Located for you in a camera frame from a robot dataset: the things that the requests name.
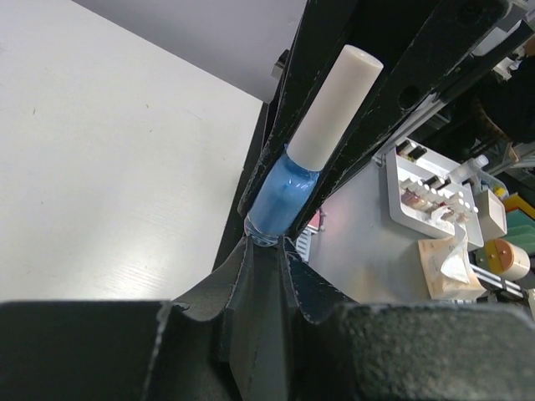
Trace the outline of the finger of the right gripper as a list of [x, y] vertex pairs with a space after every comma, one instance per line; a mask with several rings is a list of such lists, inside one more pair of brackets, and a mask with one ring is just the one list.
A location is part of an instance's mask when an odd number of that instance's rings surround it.
[[349, 171], [372, 155], [510, 10], [508, 1], [365, 1], [350, 44], [384, 69], [288, 231], [295, 237]]
[[344, 30], [357, 8], [356, 1], [308, 1], [289, 50], [279, 83], [274, 111], [267, 113], [262, 147], [255, 169], [238, 205], [244, 216], [260, 190], [267, 173], [291, 138], [321, 73], [335, 50], [344, 42]]

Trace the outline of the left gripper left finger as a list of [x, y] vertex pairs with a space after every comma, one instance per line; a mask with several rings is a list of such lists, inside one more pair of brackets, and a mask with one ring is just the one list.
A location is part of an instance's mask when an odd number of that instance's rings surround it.
[[224, 312], [250, 259], [242, 240], [173, 301], [3, 302], [2, 399], [240, 399]]

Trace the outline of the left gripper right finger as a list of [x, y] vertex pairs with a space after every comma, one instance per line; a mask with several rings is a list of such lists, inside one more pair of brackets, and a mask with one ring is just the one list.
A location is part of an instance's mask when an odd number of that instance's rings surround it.
[[500, 303], [358, 303], [278, 243], [302, 400], [531, 400], [534, 321]]

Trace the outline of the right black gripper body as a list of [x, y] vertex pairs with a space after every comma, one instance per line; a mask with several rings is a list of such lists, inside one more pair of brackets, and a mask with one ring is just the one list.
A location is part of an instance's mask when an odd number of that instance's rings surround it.
[[345, 41], [384, 65], [366, 104], [450, 103], [533, 31], [532, 1], [359, 1]]

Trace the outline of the white nail polish cap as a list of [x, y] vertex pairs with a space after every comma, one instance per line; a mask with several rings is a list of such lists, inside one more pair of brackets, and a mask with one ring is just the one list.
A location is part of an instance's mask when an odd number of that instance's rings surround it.
[[288, 157], [321, 171], [383, 67], [364, 50], [345, 45], [289, 142]]

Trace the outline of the blue nail polish bottle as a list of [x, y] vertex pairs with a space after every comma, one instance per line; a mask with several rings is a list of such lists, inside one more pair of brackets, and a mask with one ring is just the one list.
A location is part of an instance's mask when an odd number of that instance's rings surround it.
[[317, 185], [325, 160], [316, 151], [288, 146], [268, 172], [244, 221], [244, 231], [261, 247], [278, 243]]

